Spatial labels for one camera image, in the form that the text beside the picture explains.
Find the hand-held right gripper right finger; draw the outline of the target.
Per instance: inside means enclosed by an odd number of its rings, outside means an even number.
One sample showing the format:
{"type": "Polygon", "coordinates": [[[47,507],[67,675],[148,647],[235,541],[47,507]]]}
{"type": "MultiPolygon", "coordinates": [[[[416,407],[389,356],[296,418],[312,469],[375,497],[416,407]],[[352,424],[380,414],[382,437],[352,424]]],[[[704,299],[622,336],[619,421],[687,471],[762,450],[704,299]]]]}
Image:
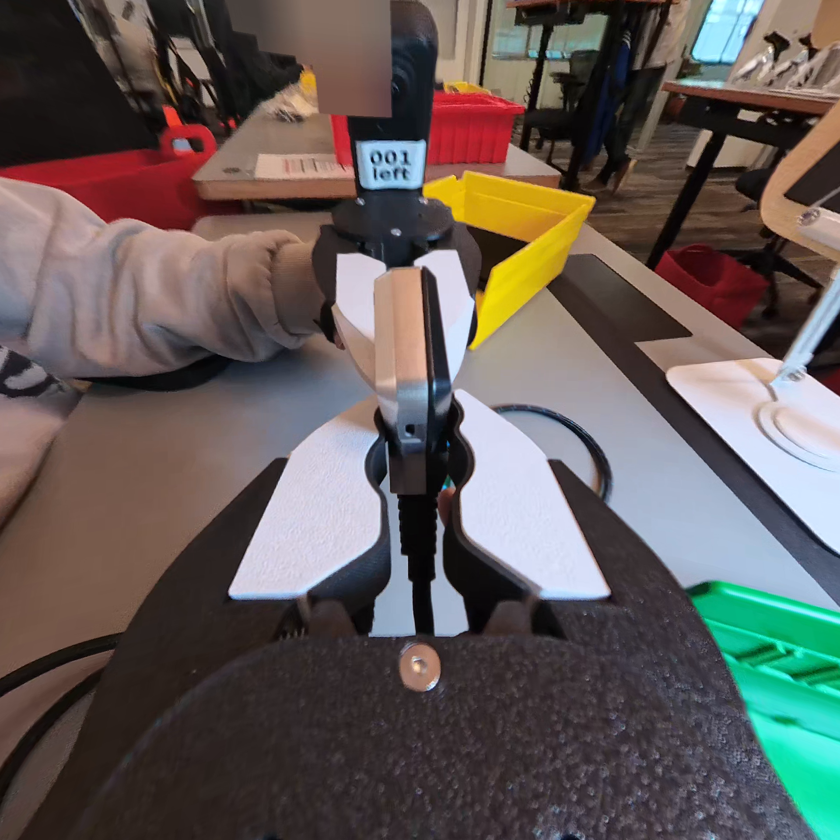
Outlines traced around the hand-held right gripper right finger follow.
{"type": "Polygon", "coordinates": [[[605,602],[612,596],[550,462],[519,428],[467,391],[451,406],[455,492],[444,572],[471,633],[503,602],[605,602]]]}

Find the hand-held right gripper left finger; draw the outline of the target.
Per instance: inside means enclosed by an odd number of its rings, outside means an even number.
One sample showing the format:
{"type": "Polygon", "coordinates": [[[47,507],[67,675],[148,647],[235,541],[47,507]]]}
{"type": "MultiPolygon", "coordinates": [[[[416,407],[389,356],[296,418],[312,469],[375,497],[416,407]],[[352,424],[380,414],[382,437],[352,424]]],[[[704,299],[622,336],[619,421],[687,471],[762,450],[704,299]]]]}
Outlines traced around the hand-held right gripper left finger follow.
{"type": "Polygon", "coordinates": [[[369,634],[392,572],[386,443],[370,396],[295,447],[227,594],[237,602],[339,602],[369,634]]]}

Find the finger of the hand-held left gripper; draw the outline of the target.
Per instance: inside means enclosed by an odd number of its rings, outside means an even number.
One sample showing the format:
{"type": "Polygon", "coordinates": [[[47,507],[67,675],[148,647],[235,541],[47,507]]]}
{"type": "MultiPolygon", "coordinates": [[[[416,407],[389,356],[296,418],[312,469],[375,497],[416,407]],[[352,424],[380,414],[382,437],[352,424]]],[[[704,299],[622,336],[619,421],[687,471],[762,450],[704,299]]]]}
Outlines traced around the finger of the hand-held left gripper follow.
{"type": "Polygon", "coordinates": [[[376,284],[387,275],[385,264],[367,255],[337,257],[332,318],[336,333],[362,380],[376,395],[386,424],[394,423],[394,328],[392,297],[375,302],[376,284]]]}
{"type": "MultiPolygon", "coordinates": [[[[436,280],[448,378],[453,381],[465,360],[471,341],[469,338],[471,325],[476,313],[476,304],[469,294],[459,254],[453,249],[438,249],[416,258],[413,266],[418,270],[428,270],[436,280]]],[[[421,281],[416,283],[416,287],[418,314],[414,319],[417,327],[414,329],[416,350],[413,352],[413,393],[415,396],[420,396],[427,395],[431,388],[427,384],[427,339],[421,281]]]]}

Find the silver hdmi port hub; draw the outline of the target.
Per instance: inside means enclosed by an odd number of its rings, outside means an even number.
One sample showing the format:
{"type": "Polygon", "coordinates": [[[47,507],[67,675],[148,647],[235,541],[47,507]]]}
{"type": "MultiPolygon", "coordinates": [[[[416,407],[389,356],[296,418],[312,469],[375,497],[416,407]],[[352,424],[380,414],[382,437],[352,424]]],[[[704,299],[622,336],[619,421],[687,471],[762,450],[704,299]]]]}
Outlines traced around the silver hdmi port hub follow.
{"type": "Polygon", "coordinates": [[[393,268],[374,283],[374,390],[392,493],[436,497],[445,480],[452,381],[428,268],[393,268]]]}

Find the yellow plastic bin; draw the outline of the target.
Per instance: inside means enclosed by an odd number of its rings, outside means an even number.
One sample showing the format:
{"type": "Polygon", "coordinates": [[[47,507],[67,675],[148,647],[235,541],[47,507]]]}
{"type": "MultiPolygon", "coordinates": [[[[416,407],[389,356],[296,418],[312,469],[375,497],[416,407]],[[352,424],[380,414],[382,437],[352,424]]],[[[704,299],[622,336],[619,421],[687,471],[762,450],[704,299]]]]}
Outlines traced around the yellow plastic bin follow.
{"type": "Polygon", "coordinates": [[[477,296],[471,350],[562,273],[595,204],[593,196],[474,171],[428,182],[423,193],[449,207],[459,223],[522,242],[490,270],[477,296]]]}

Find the black hub cable silver plug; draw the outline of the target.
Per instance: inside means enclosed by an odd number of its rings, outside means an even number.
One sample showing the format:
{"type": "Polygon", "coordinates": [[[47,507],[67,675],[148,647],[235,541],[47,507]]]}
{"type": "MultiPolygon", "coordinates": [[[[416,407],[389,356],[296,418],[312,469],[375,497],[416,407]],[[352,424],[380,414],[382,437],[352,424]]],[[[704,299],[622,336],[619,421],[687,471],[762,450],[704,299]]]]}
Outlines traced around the black hub cable silver plug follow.
{"type": "MultiPolygon", "coordinates": [[[[407,578],[413,586],[413,619],[420,634],[434,634],[432,582],[436,576],[438,504],[433,497],[398,498],[398,521],[401,553],[407,560],[407,578]]],[[[56,652],[56,666],[88,656],[113,651],[121,638],[119,633],[87,640],[56,652]]],[[[1,804],[21,769],[54,726],[82,699],[98,687],[104,668],[91,672],[58,698],[21,736],[2,763],[1,804]]]]}

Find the green plastic bin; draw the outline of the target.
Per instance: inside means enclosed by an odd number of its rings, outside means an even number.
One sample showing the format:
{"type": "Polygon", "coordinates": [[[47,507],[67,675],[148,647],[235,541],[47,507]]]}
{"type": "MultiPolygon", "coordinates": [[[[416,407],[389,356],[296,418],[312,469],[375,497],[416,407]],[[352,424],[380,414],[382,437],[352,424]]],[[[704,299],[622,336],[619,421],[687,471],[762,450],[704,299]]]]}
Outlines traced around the green plastic bin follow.
{"type": "Polygon", "coordinates": [[[686,593],[780,782],[818,838],[838,839],[838,612],[721,581],[686,593]]]}

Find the person's left forearm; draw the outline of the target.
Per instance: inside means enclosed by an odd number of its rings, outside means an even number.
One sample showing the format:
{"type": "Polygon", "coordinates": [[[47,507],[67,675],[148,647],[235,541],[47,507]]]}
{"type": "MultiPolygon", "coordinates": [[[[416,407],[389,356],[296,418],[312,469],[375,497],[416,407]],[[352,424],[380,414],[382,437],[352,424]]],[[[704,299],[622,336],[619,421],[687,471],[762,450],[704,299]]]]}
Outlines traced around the person's left forearm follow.
{"type": "Polygon", "coordinates": [[[318,330],[313,244],[210,241],[107,224],[56,189],[2,179],[2,345],[58,377],[146,376],[210,355],[261,362],[318,330]]]}

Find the black divider card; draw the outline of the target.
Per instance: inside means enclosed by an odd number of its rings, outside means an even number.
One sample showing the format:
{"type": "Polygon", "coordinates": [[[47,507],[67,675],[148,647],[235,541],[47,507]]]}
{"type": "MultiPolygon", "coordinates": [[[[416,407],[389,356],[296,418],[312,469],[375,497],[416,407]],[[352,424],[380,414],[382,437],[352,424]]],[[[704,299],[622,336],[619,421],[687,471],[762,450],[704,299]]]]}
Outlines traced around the black divider card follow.
{"type": "Polygon", "coordinates": [[[478,290],[484,291],[487,287],[491,271],[500,263],[516,255],[521,249],[526,247],[528,242],[519,238],[497,234],[482,227],[468,225],[467,230],[475,240],[481,254],[478,290]]]}

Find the black mesh pad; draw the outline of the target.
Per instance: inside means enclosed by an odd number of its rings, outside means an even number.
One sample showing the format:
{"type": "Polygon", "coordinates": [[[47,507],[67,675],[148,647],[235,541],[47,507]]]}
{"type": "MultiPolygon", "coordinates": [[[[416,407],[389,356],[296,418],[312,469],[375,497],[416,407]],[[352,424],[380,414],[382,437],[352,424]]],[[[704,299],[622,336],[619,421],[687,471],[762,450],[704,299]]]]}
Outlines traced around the black mesh pad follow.
{"type": "Polygon", "coordinates": [[[137,376],[91,376],[80,378],[80,381],[91,385],[106,385],[140,392],[182,392],[210,382],[224,373],[231,363],[232,360],[214,354],[197,360],[177,371],[137,376]]]}

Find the white laptop stand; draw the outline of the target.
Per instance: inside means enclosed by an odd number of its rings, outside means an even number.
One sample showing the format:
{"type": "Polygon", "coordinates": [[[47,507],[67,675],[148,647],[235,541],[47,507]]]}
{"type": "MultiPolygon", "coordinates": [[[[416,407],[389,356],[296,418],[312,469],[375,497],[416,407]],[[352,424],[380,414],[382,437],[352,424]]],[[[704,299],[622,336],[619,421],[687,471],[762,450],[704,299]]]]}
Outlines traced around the white laptop stand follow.
{"type": "Polygon", "coordinates": [[[681,365],[669,386],[828,549],[839,551],[839,397],[807,372],[839,312],[832,282],[782,361],[681,365]]]}

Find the red bag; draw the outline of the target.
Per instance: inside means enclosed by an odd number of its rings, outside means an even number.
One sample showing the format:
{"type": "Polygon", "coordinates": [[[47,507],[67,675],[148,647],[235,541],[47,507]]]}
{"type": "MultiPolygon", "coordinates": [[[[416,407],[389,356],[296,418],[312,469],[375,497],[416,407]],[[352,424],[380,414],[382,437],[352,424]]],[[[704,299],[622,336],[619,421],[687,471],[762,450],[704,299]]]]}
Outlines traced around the red bag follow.
{"type": "Polygon", "coordinates": [[[738,331],[770,288],[761,274],[707,245],[670,249],[662,255],[654,271],[738,331]]]}

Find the wooden desk with black legs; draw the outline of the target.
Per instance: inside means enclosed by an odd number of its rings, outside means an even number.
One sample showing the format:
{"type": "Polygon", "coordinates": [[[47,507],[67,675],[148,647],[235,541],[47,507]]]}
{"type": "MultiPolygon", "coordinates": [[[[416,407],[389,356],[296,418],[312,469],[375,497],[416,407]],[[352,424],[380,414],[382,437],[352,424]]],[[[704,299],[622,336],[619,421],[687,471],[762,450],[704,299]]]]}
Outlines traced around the wooden desk with black legs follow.
{"type": "Polygon", "coordinates": [[[663,92],[684,99],[677,121],[708,131],[710,137],[682,186],[647,258],[654,270],[672,248],[707,182],[726,139],[735,138],[786,152],[809,132],[806,122],[821,119],[838,104],[838,95],[822,91],[743,88],[725,82],[669,80],[663,92]]]}
{"type": "Polygon", "coordinates": [[[579,189],[579,175],[589,140],[595,129],[603,83],[616,66],[626,26],[640,24],[649,8],[657,10],[656,28],[644,55],[644,59],[647,60],[661,38],[671,5],[671,2],[666,1],[506,2],[506,8],[514,11],[516,26],[539,27],[540,30],[537,55],[528,85],[527,105],[522,118],[519,148],[529,151],[534,130],[547,130],[550,134],[550,146],[557,140],[570,142],[572,154],[566,167],[554,165],[550,157],[545,161],[549,167],[560,173],[562,189],[568,192],[577,192],[579,189]],[[591,14],[604,15],[605,27],[595,54],[594,65],[588,81],[583,85],[580,99],[573,110],[538,108],[544,70],[548,63],[548,47],[554,29],[560,25],[580,25],[591,14]]]}

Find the black upright panel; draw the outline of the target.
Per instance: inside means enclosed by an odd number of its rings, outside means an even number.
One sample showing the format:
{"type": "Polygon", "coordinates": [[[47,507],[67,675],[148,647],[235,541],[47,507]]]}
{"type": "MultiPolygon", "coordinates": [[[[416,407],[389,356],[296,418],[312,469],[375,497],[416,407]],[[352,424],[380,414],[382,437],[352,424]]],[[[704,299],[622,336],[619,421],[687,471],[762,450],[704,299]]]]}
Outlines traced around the black upright panel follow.
{"type": "Polygon", "coordinates": [[[3,168],[157,142],[68,2],[1,2],[3,168]]]}

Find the black grey handheld device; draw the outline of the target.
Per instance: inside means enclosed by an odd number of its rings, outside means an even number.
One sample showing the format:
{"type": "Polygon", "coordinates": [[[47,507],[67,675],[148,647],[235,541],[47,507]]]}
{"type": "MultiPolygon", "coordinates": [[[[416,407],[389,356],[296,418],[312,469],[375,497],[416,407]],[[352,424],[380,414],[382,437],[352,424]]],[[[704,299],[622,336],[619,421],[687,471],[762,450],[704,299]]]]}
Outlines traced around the black grey handheld device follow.
{"type": "Polygon", "coordinates": [[[782,75],[783,87],[785,88],[799,88],[805,84],[808,77],[813,73],[811,63],[819,52],[819,49],[814,46],[812,33],[799,37],[798,41],[801,49],[787,63],[782,75]]]}
{"type": "Polygon", "coordinates": [[[763,47],[740,69],[735,71],[729,83],[733,86],[749,81],[762,82],[771,74],[783,53],[791,46],[788,38],[778,31],[771,31],[762,38],[763,47]]]}

